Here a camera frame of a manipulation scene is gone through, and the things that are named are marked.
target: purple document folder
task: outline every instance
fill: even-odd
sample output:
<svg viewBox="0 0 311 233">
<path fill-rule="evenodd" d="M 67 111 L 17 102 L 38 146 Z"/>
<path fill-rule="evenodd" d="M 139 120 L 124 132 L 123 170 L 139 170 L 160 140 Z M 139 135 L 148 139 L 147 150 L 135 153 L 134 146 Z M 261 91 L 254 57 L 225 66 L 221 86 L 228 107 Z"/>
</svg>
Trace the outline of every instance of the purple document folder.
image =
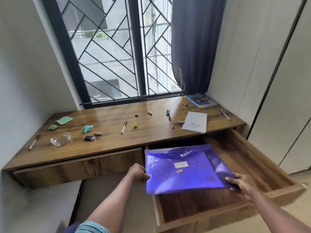
<svg viewBox="0 0 311 233">
<path fill-rule="evenodd" d="M 177 193 L 194 189 L 238 188 L 225 177 L 235 178 L 212 145 L 145 150 L 147 194 Z"/>
</svg>

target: sleeve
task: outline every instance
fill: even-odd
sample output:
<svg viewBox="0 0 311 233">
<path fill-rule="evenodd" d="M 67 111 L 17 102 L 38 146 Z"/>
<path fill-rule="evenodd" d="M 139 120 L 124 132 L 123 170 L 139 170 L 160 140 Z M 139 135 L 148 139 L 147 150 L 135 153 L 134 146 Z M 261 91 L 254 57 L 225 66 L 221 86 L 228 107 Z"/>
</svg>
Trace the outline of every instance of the sleeve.
<svg viewBox="0 0 311 233">
<path fill-rule="evenodd" d="M 110 233 L 109 230 L 106 227 L 103 227 L 102 225 L 87 221 L 82 223 L 76 230 L 75 233 Z"/>
</svg>

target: clear glass bowl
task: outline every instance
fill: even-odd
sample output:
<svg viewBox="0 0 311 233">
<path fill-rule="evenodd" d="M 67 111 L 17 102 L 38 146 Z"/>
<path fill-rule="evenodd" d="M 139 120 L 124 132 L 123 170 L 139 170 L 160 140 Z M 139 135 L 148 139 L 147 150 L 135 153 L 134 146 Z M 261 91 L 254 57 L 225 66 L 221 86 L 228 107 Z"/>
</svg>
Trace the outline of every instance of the clear glass bowl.
<svg viewBox="0 0 311 233">
<path fill-rule="evenodd" d="M 69 132 L 63 132 L 51 139 L 51 143 L 56 146 L 64 145 L 71 140 L 71 135 Z"/>
</svg>

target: green paper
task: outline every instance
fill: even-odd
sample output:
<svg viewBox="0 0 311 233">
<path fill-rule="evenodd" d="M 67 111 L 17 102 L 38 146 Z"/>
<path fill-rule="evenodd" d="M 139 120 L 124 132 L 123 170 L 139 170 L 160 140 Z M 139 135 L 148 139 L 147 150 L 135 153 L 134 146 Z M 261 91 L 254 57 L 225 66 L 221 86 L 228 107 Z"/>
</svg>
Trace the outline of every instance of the green paper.
<svg viewBox="0 0 311 233">
<path fill-rule="evenodd" d="M 56 125 L 50 125 L 49 130 L 50 131 L 54 131 L 55 129 L 57 129 Z"/>
<path fill-rule="evenodd" d="M 93 127 L 93 125 L 90 125 L 90 126 L 85 125 L 83 128 L 83 133 L 87 133 L 87 132 L 91 131 L 92 127 Z"/>
<path fill-rule="evenodd" d="M 57 120 L 56 122 L 59 123 L 60 125 L 63 125 L 63 124 L 68 123 L 72 120 L 73 120 L 73 118 L 71 118 L 69 116 L 65 116 L 65 117 L 62 117 L 61 119 Z"/>
</svg>

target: pen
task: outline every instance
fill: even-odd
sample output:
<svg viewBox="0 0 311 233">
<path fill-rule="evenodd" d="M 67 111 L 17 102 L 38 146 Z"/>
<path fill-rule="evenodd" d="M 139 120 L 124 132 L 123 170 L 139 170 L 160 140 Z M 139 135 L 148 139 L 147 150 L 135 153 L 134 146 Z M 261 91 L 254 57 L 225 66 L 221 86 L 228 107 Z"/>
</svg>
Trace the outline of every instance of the pen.
<svg viewBox="0 0 311 233">
<path fill-rule="evenodd" d="M 231 118 L 229 118 L 223 111 L 219 110 L 224 116 L 227 117 L 227 119 L 229 119 L 229 121 L 231 121 Z"/>
<path fill-rule="evenodd" d="M 172 119 L 171 119 L 170 116 L 169 116 L 169 121 L 171 122 L 172 128 L 174 129 L 174 126 L 173 126 L 173 124 L 172 124 Z"/>
<path fill-rule="evenodd" d="M 125 128 L 126 124 L 127 124 L 127 120 L 124 122 L 124 126 L 123 126 L 123 129 L 122 129 L 121 135 L 123 134 L 123 131 L 124 131 L 124 128 Z"/>
<path fill-rule="evenodd" d="M 33 143 L 29 146 L 28 150 L 31 150 L 31 148 L 34 146 L 34 144 L 36 143 L 36 141 L 39 139 L 40 136 L 41 136 L 40 134 L 36 136 L 36 139 L 35 139 L 35 140 L 33 141 Z"/>
</svg>

